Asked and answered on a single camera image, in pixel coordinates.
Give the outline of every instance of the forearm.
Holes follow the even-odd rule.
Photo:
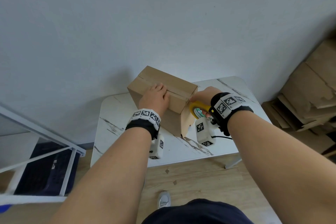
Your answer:
[[[228,129],[249,173],[283,223],[334,221],[334,163],[249,111],[235,113]]]
[[[91,167],[51,223],[135,223],[151,135],[130,128]]]

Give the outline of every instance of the marble table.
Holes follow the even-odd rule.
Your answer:
[[[271,122],[246,83],[241,78],[231,76],[195,82],[195,84],[198,86],[199,91],[204,90],[208,86],[214,86],[223,92],[241,95],[247,98],[247,101],[250,102],[250,106],[256,115]],[[100,108],[91,166],[124,132],[128,120],[136,110],[137,107],[129,93],[110,96],[104,99]],[[161,159],[148,159],[148,167],[238,153],[233,140],[227,138],[217,138],[216,144],[209,147],[199,144],[196,139],[195,123],[189,127],[188,133],[184,138],[175,137],[164,128],[160,128],[160,133],[165,139],[163,157]],[[216,129],[216,133],[219,136],[222,135],[219,129]],[[237,156],[231,163],[226,163],[225,168],[230,168],[239,161],[241,161],[241,158],[240,156]]]

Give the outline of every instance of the dark blue fabric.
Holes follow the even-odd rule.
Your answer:
[[[163,207],[149,215],[142,224],[253,224],[233,205],[195,199],[181,206]]]

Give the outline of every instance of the white sneaker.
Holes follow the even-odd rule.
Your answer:
[[[170,194],[168,191],[163,191],[160,193],[159,198],[157,199],[157,208],[168,207],[171,205]]]

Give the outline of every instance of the yellow tape dispenser handle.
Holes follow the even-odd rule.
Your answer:
[[[189,111],[196,119],[205,117],[205,115],[202,114],[202,110],[206,110],[208,112],[210,108],[211,106],[205,105],[199,101],[190,102],[190,105],[189,105]]]

